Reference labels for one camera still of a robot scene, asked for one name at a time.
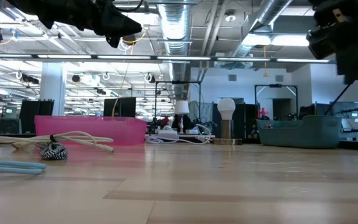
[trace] light blue cable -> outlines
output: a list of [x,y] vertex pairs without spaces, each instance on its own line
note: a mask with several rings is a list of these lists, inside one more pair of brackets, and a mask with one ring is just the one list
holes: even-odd
[[14,174],[41,174],[47,166],[34,162],[0,161],[0,172]]

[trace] doorway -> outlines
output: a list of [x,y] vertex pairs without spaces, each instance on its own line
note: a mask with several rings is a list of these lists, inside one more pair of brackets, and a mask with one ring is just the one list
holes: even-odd
[[291,114],[291,99],[273,99],[273,119],[287,121]]

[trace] lamp base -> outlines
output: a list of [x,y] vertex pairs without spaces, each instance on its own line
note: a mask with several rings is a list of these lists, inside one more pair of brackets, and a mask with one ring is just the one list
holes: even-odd
[[212,143],[226,146],[240,146],[242,145],[242,139],[213,139]]

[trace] wooden floor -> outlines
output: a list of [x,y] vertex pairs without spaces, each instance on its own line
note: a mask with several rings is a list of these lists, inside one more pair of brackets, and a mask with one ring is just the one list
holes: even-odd
[[[0,146],[0,160],[39,161]],[[358,224],[358,151],[81,146],[39,176],[0,174],[0,224]]]

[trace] pink plastic container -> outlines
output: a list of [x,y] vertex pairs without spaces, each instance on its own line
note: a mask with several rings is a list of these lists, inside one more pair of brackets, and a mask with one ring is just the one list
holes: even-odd
[[135,146],[144,144],[146,121],[124,117],[89,116],[35,116],[35,131],[38,136],[84,131],[93,136],[106,137],[113,146]]

